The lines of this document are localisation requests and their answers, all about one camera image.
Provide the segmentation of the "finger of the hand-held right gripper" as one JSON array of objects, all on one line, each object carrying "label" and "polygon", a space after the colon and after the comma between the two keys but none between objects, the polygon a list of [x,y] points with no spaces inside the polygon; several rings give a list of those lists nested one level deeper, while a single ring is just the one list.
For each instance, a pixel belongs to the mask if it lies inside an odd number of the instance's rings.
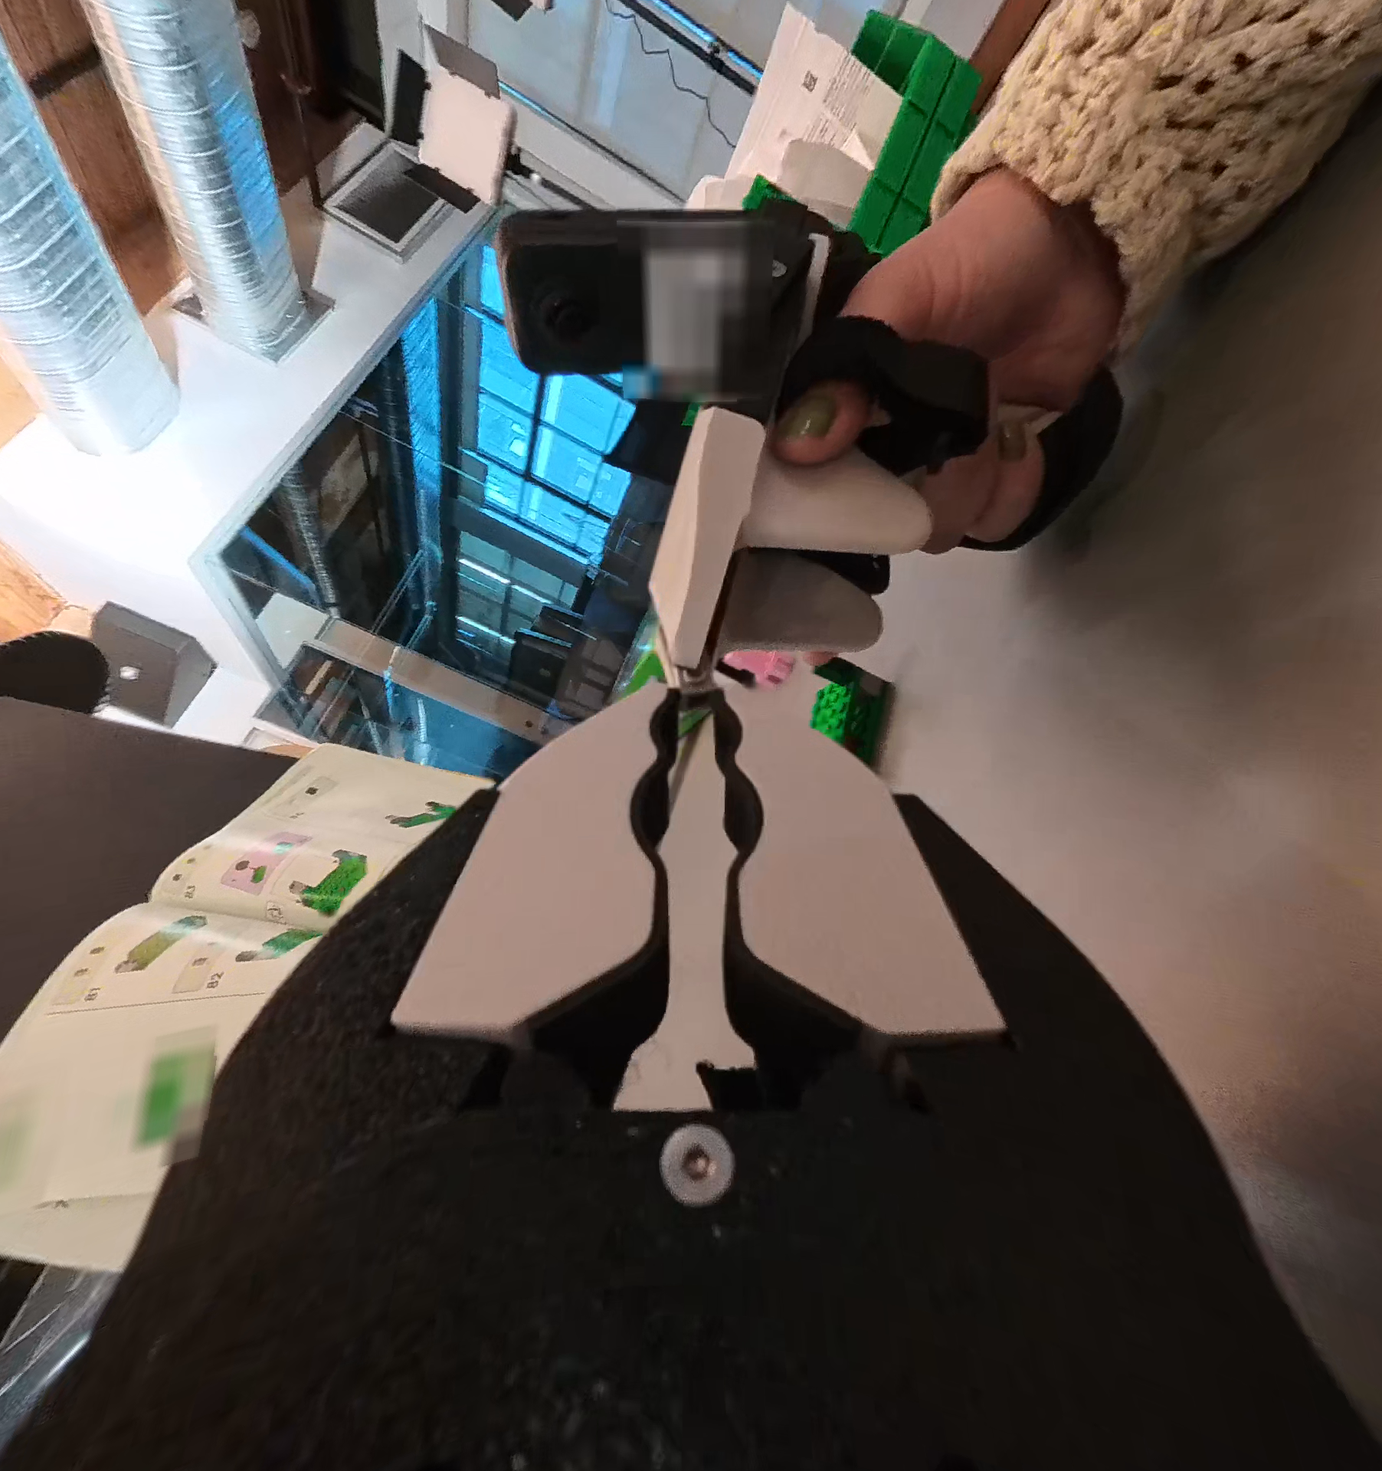
[{"label": "finger of the hand-held right gripper", "polygon": [[768,462],[737,534],[720,653],[861,653],[878,643],[877,597],[829,557],[893,558],[933,535],[921,491],[861,453],[792,469]]},{"label": "finger of the hand-held right gripper", "polygon": [[759,420],[723,408],[700,411],[648,580],[659,659],[674,690],[707,681],[716,664],[719,612],[762,456]]}]

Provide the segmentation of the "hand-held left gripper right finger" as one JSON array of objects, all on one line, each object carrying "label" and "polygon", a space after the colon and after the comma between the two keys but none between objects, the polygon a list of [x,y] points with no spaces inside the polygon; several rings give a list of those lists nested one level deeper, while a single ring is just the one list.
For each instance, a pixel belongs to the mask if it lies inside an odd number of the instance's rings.
[{"label": "hand-held left gripper right finger", "polygon": [[714,721],[734,845],[730,1019],[751,1047],[832,1053],[1004,1038],[1007,1024],[884,780],[772,695]]}]

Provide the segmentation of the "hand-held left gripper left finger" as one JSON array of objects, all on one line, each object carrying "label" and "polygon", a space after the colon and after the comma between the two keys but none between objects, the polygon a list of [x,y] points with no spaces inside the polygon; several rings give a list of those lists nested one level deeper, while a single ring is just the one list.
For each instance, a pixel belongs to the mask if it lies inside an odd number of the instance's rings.
[{"label": "hand-held left gripper left finger", "polygon": [[397,1032],[530,1047],[587,1027],[636,1050],[668,1003],[659,846],[679,696],[639,690],[544,745],[494,794],[394,1006]]}]

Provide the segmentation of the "green lego build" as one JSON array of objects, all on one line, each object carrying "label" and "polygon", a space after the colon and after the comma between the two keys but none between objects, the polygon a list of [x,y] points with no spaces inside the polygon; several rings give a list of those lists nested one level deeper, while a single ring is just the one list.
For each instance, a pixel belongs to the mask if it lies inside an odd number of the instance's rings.
[{"label": "green lego build", "polygon": [[818,690],[811,707],[811,730],[875,770],[889,731],[895,685],[844,658],[831,658],[812,673]]}]

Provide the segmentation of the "person's right forearm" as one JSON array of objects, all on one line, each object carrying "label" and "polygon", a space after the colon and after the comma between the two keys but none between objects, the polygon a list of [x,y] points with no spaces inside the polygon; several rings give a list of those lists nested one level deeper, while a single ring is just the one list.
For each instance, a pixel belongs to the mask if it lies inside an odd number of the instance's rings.
[{"label": "person's right forearm", "polygon": [[1382,2],[1054,4],[930,215],[998,171],[1087,207],[1117,256],[1126,351],[1303,187],[1381,79]]}]

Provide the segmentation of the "person's right hand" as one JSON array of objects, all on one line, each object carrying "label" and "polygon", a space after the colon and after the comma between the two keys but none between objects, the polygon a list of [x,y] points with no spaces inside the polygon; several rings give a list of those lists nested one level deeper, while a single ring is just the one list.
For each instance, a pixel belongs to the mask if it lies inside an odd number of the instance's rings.
[{"label": "person's right hand", "polygon": [[1002,543],[1025,525],[1047,471],[1037,422],[1073,410],[1106,364],[1125,301],[1117,252],[1090,209],[1059,206],[1005,169],[854,287],[846,316],[988,364],[990,437],[921,485],[926,554]]}]

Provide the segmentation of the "white square panel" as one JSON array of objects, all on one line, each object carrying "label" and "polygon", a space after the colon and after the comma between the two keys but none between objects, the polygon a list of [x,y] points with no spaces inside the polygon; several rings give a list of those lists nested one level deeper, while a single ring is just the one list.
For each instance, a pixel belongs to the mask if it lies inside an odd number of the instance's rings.
[{"label": "white square panel", "polygon": [[425,23],[426,92],[418,164],[454,209],[497,207],[515,148],[517,112],[501,94],[498,65]]}]

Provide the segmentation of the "glass partition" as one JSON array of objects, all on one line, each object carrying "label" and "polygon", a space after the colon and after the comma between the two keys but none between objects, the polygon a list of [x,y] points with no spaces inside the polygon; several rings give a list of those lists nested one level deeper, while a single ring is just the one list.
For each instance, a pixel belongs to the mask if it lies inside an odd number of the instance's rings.
[{"label": "glass partition", "polygon": [[671,486],[628,469],[618,377],[517,358],[487,230],[333,410],[207,558],[259,722],[501,780],[650,652]]}]

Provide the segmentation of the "white paper bags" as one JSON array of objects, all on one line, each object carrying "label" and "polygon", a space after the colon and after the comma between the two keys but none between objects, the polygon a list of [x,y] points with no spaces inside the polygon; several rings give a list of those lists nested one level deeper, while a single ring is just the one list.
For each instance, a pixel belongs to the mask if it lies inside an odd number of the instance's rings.
[{"label": "white paper bags", "polygon": [[849,224],[900,106],[847,46],[785,5],[725,177],[762,177]]}]

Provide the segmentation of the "green plastic bin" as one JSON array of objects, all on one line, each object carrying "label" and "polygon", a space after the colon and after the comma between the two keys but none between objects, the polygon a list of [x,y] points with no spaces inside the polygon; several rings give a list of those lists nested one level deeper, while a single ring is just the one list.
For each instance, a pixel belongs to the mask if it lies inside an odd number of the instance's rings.
[{"label": "green plastic bin", "polygon": [[976,68],[932,33],[866,13],[852,56],[900,97],[849,230],[877,256],[906,246],[932,221],[939,178],[976,128]]}]

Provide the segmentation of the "instruction booklet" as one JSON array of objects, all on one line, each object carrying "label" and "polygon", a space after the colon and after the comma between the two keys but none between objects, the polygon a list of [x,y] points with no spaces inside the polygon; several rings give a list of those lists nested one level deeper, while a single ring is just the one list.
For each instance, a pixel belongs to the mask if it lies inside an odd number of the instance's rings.
[{"label": "instruction booklet", "polygon": [[317,745],[86,935],[0,1044],[0,1260],[120,1272],[279,986],[495,785]]}]

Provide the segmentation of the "black box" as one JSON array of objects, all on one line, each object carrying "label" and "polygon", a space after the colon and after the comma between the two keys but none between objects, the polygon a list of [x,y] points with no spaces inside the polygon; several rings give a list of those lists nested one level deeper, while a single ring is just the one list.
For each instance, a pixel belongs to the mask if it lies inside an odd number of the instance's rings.
[{"label": "black box", "polygon": [[111,669],[112,708],[167,730],[218,669],[193,635],[112,601],[95,612],[91,639]]}]

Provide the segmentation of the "black panel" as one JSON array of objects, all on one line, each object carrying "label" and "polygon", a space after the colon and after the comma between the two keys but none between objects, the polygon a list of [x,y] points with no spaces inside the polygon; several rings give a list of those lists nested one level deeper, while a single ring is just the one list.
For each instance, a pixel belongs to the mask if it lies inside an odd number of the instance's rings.
[{"label": "black panel", "polygon": [[293,764],[0,699],[0,1044],[89,932]]}]

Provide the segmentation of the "silver ventilation duct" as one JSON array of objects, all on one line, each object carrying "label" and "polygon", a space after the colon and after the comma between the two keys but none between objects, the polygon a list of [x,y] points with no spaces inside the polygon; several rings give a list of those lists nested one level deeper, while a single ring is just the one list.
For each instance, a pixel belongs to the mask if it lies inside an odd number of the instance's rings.
[{"label": "silver ventilation duct", "polygon": [[127,456],[179,391],[0,33],[0,359],[65,437]]},{"label": "silver ventilation duct", "polygon": [[230,2],[83,2],[202,321],[278,362],[308,327]]}]

